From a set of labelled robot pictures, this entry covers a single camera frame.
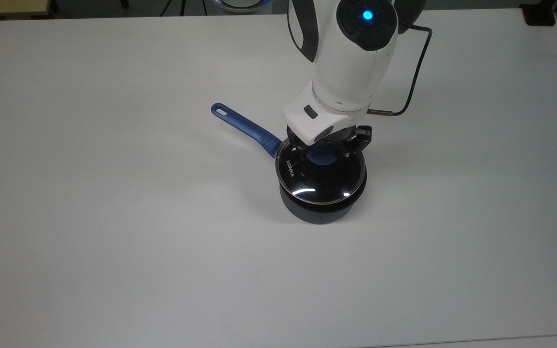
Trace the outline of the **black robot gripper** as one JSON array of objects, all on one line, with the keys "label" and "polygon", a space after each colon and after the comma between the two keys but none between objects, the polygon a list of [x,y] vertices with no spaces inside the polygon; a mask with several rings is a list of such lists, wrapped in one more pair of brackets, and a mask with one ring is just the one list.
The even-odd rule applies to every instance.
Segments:
[{"label": "black robot gripper", "polygon": [[[360,125],[354,128],[354,136],[340,141],[340,155],[343,157],[357,156],[369,145],[372,139],[373,128]],[[286,152],[290,156],[306,156],[308,146],[301,141],[289,126],[286,127],[287,145]]]}]

